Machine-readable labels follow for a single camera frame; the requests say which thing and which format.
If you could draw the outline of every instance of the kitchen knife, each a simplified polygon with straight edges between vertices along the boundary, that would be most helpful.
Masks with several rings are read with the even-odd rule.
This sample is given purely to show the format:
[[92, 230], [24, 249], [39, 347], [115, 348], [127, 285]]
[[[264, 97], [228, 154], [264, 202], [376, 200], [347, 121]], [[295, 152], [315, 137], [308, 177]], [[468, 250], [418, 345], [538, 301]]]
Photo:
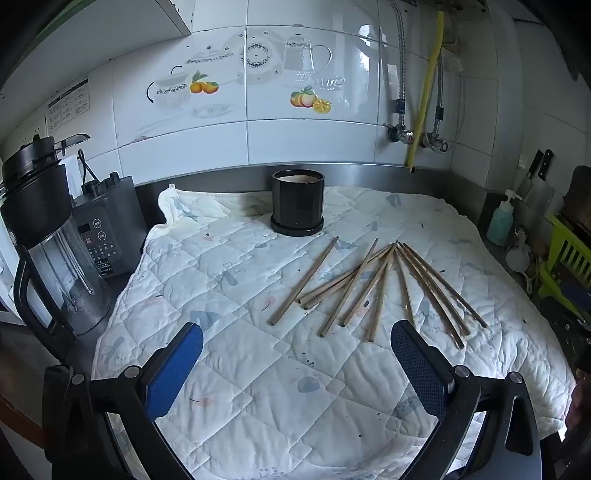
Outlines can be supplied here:
[[545, 214], [552, 195], [554, 195], [554, 189], [546, 182], [546, 174], [553, 158], [554, 153], [551, 150], [546, 150], [538, 176], [534, 178], [530, 191], [524, 198], [524, 203], [540, 216]]
[[544, 154], [542, 153], [542, 151], [538, 150], [538, 152], [535, 154], [534, 161], [530, 165], [530, 169], [525, 174], [525, 178], [523, 180], [521, 180], [521, 184], [519, 185], [519, 188], [517, 189], [516, 194], [519, 197], [525, 198], [525, 196], [530, 191], [531, 179], [534, 176], [535, 171], [538, 169], [538, 166], [540, 165], [540, 162], [542, 161], [543, 157], [544, 157]]

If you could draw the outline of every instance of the wooden chopstick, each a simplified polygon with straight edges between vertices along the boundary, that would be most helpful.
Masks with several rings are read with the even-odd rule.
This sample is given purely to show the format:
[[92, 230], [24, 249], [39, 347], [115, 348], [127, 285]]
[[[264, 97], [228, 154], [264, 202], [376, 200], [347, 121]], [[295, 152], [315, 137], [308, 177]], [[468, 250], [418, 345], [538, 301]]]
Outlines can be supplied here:
[[411, 275], [415, 278], [415, 280], [417, 280], [418, 284], [423, 289], [424, 294], [427, 296], [427, 298], [429, 299], [429, 301], [431, 302], [433, 307], [437, 310], [437, 313], [441, 317], [441, 320], [443, 321], [443, 323], [447, 326], [449, 333], [451, 334], [453, 340], [456, 342], [456, 346], [459, 349], [464, 348], [464, 342], [462, 342], [462, 339], [460, 338], [460, 336], [458, 335], [458, 332], [456, 331], [455, 327], [453, 326], [452, 321], [447, 316], [447, 313], [445, 313], [445, 310], [443, 309], [441, 304], [437, 301], [437, 298], [435, 297], [435, 295], [433, 294], [433, 292], [431, 291], [429, 286], [423, 280], [421, 274], [417, 271], [416, 268], [414, 268], [413, 263], [410, 261], [409, 258], [407, 258], [404, 250], [399, 248], [398, 252], [400, 253], [400, 256], [402, 257], [402, 259], [404, 260], [404, 263], [406, 263]]
[[[387, 245], [384, 248], [382, 248], [378, 253], [376, 253], [375, 255], [373, 255], [369, 259], [368, 264], [370, 262], [374, 261], [376, 258], [382, 258], [386, 253], [388, 253], [388, 248], [389, 247], [390, 246]], [[301, 303], [301, 304], [309, 303], [310, 300], [312, 300], [315, 297], [319, 297], [320, 295], [322, 295], [324, 292], [326, 292], [329, 288], [333, 287], [337, 283], [341, 284], [339, 288], [342, 288], [345, 285], [344, 283], [342, 283], [343, 280], [349, 278], [351, 275], [355, 275], [355, 273], [357, 272], [358, 269], [359, 269], [359, 266], [357, 266], [355, 268], [352, 268], [351, 270], [347, 270], [345, 273], [339, 275], [338, 277], [333, 278], [332, 280], [330, 280], [327, 283], [321, 285], [320, 287], [315, 288], [311, 292], [308, 292], [305, 295], [302, 295], [300, 298], [297, 299], [297, 303]]]
[[[370, 259], [369, 262], [368, 262], [368, 265], [371, 262], [382, 258], [386, 253], [388, 253], [388, 248], [389, 248], [389, 245], [386, 248], [384, 248], [383, 251], [379, 252], [376, 257], [373, 257], [372, 259]], [[350, 278], [351, 275], [357, 273], [357, 270], [358, 269], [359, 269], [359, 267], [356, 268], [355, 270], [353, 270], [350, 275], [347, 275], [340, 282], [334, 284], [332, 287], [328, 288], [327, 290], [325, 290], [324, 292], [322, 292], [317, 297], [313, 297], [308, 302], [302, 304], [302, 308], [304, 310], [310, 310], [312, 307], [315, 307], [321, 301], [323, 301], [326, 297], [329, 297], [330, 295], [332, 295], [335, 291], [340, 290], [343, 287], [346, 287], [349, 284], [350, 280], [351, 280], [351, 278]]]
[[415, 326], [414, 323], [414, 315], [413, 315], [413, 305], [410, 302], [410, 295], [408, 294], [408, 287], [406, 285], [406, 278], [404, 278], [404, 272], [402, 271], [402, 265], [400, 264], [400, 259], [398, 258], [398, 248], [394, 248], [394, 265], [396, 267], [396, 271], [398, 272], [398, 281], [400, 282], [400, 290], [402, 291], [402, 298], [404, 299], [404, 309], [407, 312], [407, 320]]
[[429, 287], [431, 288], [433, 293], [435, 295], [437, 295], [439, 297], [439, 299], [443, 302], [443, 304], [445, 305], [445, 307], [447, 308], [449, 313], [452, 314], [452, 317], [454, 318], [456, 323], [460, 326], [460, 329], [463, 331], [463, 333], [465, 335], [470, 335], [470, 329], [464, 323], [464, 320], [462, 319], [462, 317], [460, 317], [460, 314], [456, 311], [456, 309], [453, 307], [452, 303], [449, 301], [449, 299], [446, 297], [446, 295], [439, 288], [439, 285], [437, 285], [435, 280], [433, 280], [431, 278], [428, 271], [423, 267], [422, 263], [419, 262], [419, 260], [417, 258], [418, 254], [416, 252], [412, 253], [404, 245], [401, 245], [400, 248], [402, 248], [402, 250], [404, 250], [407, 253], [409, 259], [414, 263], [415, 268], [421, 273], [421, 275], [423, 276], [423, 279], [427, 282], [427, 284], [429, 284]]
[[310, 281], [310, 279], [312, 278], [312, 275], [314, 275], [316, 273], [316, 270], [318, 270], [318, 268], [322, 265], [322, 262], [328, 256], [330, 251], [333, 249], [333, 247], [338, 239], [339, 239], [338, 236], [333, 238], [330, 245], [328, 247], [326, 247], [326, 250], [324, 250], [324, 253], [322, 253], [322, 255], [319, 256], [318, 259], [316, 259], [316, 261], [311, 266], [311, 268], [308, 270], [308, 272], [306, 273], [304, 278], [302, 278], [300, 280], [300, 282], [297, 284], [296, 288], [286, 298], [285, 302], [283, 302], [281, 307], [273, 314], [273, 317], [271, 317], [271, 320], [269, 320], [269, 323], [271, 325], [275, 325], [277, 322], [279, 322], [279, 319], [281, 317], [283, 317], [283, 314], [287, 311], [287, 309], [290, 307], [292, 302], [296, 299], [296, 297], [304, 289], [306, 284]]
[[321, 337], [326, 336], [326, 334], [330, 330], [330, 327], [335, 322], [335, 319], [339, 315], [339, 312], [340, 312], [341, 308], [343, 307], [343, 304], [347, 301], [347, 298], [349, 298], [349, 294], [351, 293], [351, 290], [353, 290], [353, 287], [355, 286], [355, 283], [357, 283], [357, 280], [359, 279], [359, 277], [363, 273], [365, 267], [367, 266], [367, 264], [369, 262], [369, 259], [370, 259], [371, 255], [372, 255], [372, 253], [374, 252], [375, 245], [377, 243], [378, 243], [378, 239], [375, 239], [374, 240], [374, 244], [369, 249], [369, 252], [365, 256], [365, 258], [363, 259], [363, 262], [361, 262], [361, 265], [359, 266], [359, 269], [357, 270], [357, 273], [353, 277], [353, 280], [351, 280], [351, 282], [349, 283], [349, 286], [347, 286], [347, 290], [345, 290], [345, 293], [341, 297], [341, 299], [339, 300], [339, 303], [336, 306], [335, 310], [333, 311], [333, 313], [330, 315], [329, 319], [326, 321], [326, 323], [322, 327], [322, 330], [319, 333], [319, 335]]
[[379, 316], [382, 313], [382, 306], [384, 305], [384, 297], [386, 295], [386, 287], [387, 287], [386, 280], [388, 278], [388, 270], [390, 270], [390, 268], [392, 267], [392, 259], [395, 255], [394, 251], [395, 251], [395, 247], [392, 246], [392, 248], [390, 249], [390, 252], [388, 253], [388, 256], [386, 257], [386, 260], [384, 261], [386, 268], [384, 268], [384, 270], [382, 272], [382, 284], [380, 285], [379, 294], [378, 294], [378, 307], [376, 308], [375, 317], [372, 320], [371, 326], [368, 331], [368, 335], [366, 337], [366, 340], [369, 343], [374, 342], [375, 332], [378, 330]]
[[390, 250], [388, 251], [388, 255], [386, 256], [386, 258], [382, 262], [382, 265], [380, 266], [379, 270], [375, 273], [374, 277], [372, 278], [371, 282], [369, 282], [368, 286], [365, 287], [365, 290], [359, 296], [359, 298], [355, 302], [355, 305], [353, 305], [351, 307], [347, 316], [343, 320], [341, 320], [341, 323], [340, 323], [341, 327], [346, 327], [348, 325], [348, 323], [351, 321], [351, 318], [353, 318], [353, 315], [355, 315], [355, 312], [357, 312], [357, 310], [359, 310], [359, 307], [361, 307], [361, 304], [365, 300], [365, 297], [369, 294], [371, 289], [374, 287], [374, 285], [378, 282], [378, 280], [382, 276], [382, 273], [384, 272], [384, 269], [386, 268], [386, 265], [388, 264], [388, 258], [390, 258], [390, 252], [392, 251], [393, 246], [394, 246], [394, 244], [390, 245]]
[[445, 278], [443, 278], [443, 276], [441, 276], [441, 274], [437, 270], [435, 270], [431, 265], [429, 265], [429, 263], [427, 263], [427, 261], [424, 258], [418, 255], [409, 245], [404, 244], [404, 246], [408, 248], [411, 251], [411, 253], [415, 255], [415, 257], [417, 257], [417, 259], [425, 266], [425, 268], [429, 270], [431, 275], [438, 279], [441, 282], [441, 284], [445, 288], [447, 288], [449, 293], [451, 293], [457, 301], [459, 301], [462, 305], [464, 305], [467, 308], [467, 310], [478, 321], [478, 323], [480, 323], [484, 328], [488, 328], [488, 324], [480, 315], [478, 315], [478, 312], [474, 310], [466, 300], [464, 300], [464, 298], [447, 282]]

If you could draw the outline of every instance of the blue soap bottle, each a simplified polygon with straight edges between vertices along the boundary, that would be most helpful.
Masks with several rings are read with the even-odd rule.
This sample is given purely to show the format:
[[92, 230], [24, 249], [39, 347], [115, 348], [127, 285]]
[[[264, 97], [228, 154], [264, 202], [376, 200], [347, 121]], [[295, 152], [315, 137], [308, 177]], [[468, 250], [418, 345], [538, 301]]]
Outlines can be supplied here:
[[513, 205], [511, 205], [511, 200], [516, 198], [522, 200], [520, 196], [509, 189], [507, 189], [505, 195], [507, 195], [507, 200], [501, 202], [492, 214], [491, 224], [486, 232], [486, 238], [499, 247], [504, 247], [507, 243], [507, 237], [513, 225]]

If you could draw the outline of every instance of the black cup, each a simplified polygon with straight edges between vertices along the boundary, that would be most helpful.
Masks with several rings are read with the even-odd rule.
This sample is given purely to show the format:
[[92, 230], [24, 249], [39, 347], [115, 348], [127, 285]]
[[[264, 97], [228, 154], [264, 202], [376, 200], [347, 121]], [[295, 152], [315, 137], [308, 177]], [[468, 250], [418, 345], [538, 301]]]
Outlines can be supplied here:
[[324, 175], [313, 170], [283, 170], [273, 174], [271, 227], [288, 236], [314, 235], [324, 218]]

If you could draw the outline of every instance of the screw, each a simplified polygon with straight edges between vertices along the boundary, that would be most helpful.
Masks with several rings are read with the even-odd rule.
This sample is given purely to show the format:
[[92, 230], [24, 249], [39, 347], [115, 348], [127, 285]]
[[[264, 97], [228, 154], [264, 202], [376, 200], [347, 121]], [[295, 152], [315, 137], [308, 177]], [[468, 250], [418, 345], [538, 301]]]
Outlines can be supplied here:
[[466, 378], [470, 376], [470, 371], [468, 367], [464, 367], [463, 365], [458, 365], [456, 368], [453, 369], [456, 375], [460, 378]]
[[136, 367], [135, 365], [133, 365], [132, 367], [127, 367], [123, 374], [127, 378], [135, 378], [139, 375], [139, 367]]
[[517, 373], [517, 372], [511, 372], [509, 374], [509, 379], [513, 382], [513, 383], [523, 383], [523, 377]]
[[72, 377], [72, 385], [80, 385], [84, 381], [85, 376], [82, 374], [76, 374]]

